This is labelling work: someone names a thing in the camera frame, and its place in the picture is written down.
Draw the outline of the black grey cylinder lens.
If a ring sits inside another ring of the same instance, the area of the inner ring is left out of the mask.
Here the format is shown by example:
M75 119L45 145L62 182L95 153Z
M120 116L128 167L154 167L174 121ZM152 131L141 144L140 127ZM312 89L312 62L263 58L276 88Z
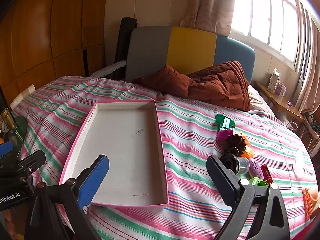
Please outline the black grey cylinder lens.
M235 175L246 174L249 171L249 160L247 158L225 153L220 157L220 161L227 169L232 170Z

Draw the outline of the lime green white toy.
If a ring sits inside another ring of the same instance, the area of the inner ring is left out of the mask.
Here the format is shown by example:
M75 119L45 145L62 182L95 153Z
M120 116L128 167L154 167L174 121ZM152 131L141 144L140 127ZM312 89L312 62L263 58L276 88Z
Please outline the lime green white toy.
M263 187L267 187L267 183L258 178L258 177L253 177L249 180L250 184L253 185L253 186L263 186Z

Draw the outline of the purple patterned egg shell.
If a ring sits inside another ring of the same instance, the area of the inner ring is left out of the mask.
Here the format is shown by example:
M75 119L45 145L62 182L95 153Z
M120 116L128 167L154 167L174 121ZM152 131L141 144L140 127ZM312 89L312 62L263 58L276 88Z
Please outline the purple patterned egg shell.
M261 170L261 167L259 166L259 164L255 161L254 158L249 158L249 175L251 178L257 177L260 180L264 179L264 175L263 172Z

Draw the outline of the orange plastic shell piece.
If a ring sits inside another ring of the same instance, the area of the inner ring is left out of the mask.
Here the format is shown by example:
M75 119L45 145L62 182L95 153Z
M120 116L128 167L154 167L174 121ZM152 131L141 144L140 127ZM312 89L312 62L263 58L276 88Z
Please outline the orange plastic shell piece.
M254 152L251 149L251 143L247 140L247 138L244 135L242 136L242 138L244 139L246 146L243 154L241 154L240 157L247 158L247 159L253 158Z

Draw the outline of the brown pegged massage brush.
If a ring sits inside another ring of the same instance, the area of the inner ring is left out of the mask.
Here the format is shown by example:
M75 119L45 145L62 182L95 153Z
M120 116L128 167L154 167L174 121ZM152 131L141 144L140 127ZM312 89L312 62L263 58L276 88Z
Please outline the brown pegged massage brush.
M233 134L228 136L223 142L222 148L224 153L230 153L239 157L244 153L246 146L247 144L243 135Z

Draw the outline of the magenta plastic funnel cup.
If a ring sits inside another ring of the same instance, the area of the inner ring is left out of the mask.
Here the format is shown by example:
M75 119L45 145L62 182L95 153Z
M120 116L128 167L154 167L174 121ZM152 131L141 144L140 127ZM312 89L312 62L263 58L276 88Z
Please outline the magenta plastic funnel cup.
M216 140L224 142L230 135L233 135L233 129L221 129L217 132Z

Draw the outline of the green plastic spool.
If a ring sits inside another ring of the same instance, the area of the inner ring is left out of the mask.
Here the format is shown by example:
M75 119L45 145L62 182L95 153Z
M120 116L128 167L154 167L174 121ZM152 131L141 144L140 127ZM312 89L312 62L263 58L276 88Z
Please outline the green plastic spool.
M223 114L217 114L215 116L215 120L217 123L217 131L218 132L220 130L229 130L229 129L234 129L236 127L235 122L231 118L229 118Z

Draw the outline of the striped bed cover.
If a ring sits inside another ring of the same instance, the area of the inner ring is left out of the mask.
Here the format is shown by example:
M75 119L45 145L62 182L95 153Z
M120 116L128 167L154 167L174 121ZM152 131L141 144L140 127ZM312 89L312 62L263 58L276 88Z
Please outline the striped bed cover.
M14 113L27 119L22 156L46 154L35 183L59 182L76 135L98 100L154 100L157 105L168 178L169 204L160 211L89 206L87 217L102 239L213 239L226 221L225 206L206 171L206 160L222 150L215 116L235 121L266 165L284 199L291 237L307 225L302 191L317 186L310 156L299 137L274 116L242 112L177 98L123 81L67 76L26 97Z

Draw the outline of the pink shallow tray box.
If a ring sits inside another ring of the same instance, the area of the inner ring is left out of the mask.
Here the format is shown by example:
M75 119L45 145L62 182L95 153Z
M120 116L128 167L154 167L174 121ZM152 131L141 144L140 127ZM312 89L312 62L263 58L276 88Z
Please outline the pink shallow tray box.
M92 204L143 208L168 204L154 100L97 101L73 142L59 183L76 178L101 154L108 157L109 169Z

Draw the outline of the orange plastic rack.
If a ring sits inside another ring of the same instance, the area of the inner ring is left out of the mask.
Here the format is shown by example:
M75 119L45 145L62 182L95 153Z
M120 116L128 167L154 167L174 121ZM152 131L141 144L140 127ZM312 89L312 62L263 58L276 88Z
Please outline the orange plastic rack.
M305 210L305 221L315 218L319 214L319 191L316 187L303 189L303 201Z

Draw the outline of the brown quilted blanket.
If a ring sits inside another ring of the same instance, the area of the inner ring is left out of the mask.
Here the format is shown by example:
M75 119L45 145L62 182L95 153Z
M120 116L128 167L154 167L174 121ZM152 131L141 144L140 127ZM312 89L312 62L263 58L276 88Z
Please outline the brown quilted blanket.
M134 79L132 83L180 98L244 112L250 110L249 82L238 61L223 62L189 75L165 65L156 73Z

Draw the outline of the purple small box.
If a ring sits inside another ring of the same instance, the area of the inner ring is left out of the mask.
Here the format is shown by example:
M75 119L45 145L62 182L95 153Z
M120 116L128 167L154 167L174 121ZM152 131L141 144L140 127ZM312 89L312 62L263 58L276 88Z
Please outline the purple small box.
M286 93L286 90L287 90L286 86L283 83L278 82L277 85L276 85L274 93L276 95L278 95L278 96L283 97L285 95L285 93Z

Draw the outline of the white carton box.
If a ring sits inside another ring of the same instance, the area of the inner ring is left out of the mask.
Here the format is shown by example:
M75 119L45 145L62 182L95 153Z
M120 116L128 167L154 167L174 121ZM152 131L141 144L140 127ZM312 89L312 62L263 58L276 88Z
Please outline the white carton box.
M269 92L274 93L276 91L276 87L278 85L279 79L280 79L280 72L278 72L277 69L274 69L267 86L267 90Z

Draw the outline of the grey yellow blue headboard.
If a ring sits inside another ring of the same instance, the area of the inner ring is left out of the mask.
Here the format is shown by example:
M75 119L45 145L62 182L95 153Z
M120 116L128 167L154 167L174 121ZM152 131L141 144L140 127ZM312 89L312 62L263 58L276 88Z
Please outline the grey yellow blue headboard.
M149 76L166 64L189 75L227 61L240 62L251 81L255 51L240 41L184 27L139 27L131 34L125 80Z

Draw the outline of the beige window curtain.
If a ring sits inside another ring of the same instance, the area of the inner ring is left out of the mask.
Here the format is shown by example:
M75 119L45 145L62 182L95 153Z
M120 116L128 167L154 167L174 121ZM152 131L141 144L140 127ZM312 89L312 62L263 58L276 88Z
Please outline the beige window curtain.
M229 36L235 0L190 0L181 27Z

